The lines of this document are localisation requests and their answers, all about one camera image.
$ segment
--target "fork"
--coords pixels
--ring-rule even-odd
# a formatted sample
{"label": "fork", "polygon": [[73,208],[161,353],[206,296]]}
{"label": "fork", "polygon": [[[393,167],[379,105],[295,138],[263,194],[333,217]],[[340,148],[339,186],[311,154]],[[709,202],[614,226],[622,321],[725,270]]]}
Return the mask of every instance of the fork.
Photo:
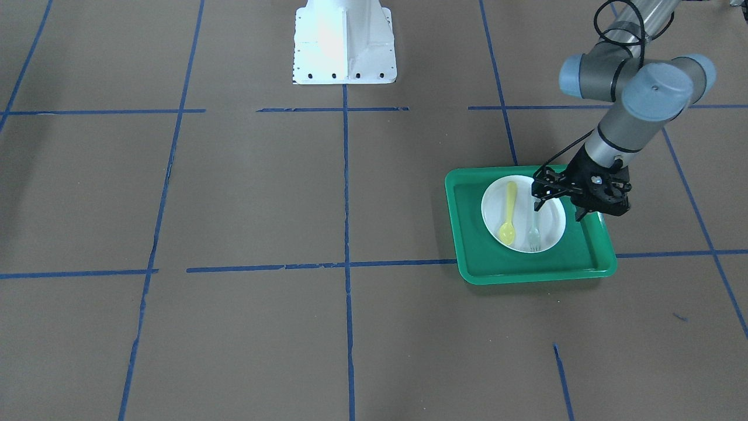
{"label": "fork", "polygon": [[535,211],[535,198],[530,196],[530,229],[527,230],[527,245],[531,252],[540,251],[540,229],[538,229],[539,212]]}

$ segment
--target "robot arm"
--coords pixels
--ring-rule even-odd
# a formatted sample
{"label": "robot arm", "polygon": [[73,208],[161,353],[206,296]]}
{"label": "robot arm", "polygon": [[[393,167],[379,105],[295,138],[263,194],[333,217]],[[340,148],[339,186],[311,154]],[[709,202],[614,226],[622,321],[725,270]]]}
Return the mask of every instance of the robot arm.
{"label": "robot arm", "polygon": [[574,55],[562,66],[562,91],[610,101],[613,106],[580,139],[586,141],[565,171],[559,174],[543,165],[535,173],[536,210],[548,199],[571,196],[577,221],[593,211],[624,214],[630,208],[628,164],[668,121],[700,100],[714,84],[716,70],[703,55],[670,61],[643,59],[646,44],[657,37],[650,34],[665,24],[680,0],[627,3],[634,7],[626,7],[605,32],[598,30],[602,38],[589,54]]}

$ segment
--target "plate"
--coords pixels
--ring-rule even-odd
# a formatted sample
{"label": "plate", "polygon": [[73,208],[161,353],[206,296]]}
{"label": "plate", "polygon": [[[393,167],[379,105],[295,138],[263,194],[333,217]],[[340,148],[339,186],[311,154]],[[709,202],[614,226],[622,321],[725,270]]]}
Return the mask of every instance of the plate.
{"label": "plate", "polygon": [[[499,241],[499,227],[506,218],[506,186],[510,181],[517,184],[517,200],[512,217],[515,227],[515,240],[511,244]],[[494,181],[483,193],[480,209],[483,223],[491,236],[503,246],[516,252],[535,253],[530,251],[527,230],[533,217],[533,203],[535,198],[530,194],[533,179],[524,175],[508,175]],[[538,229],[540,231],[540,250],[544,252],[555,246],[566,229],[566,215],[559,199],[551,199],[540,208]]]}

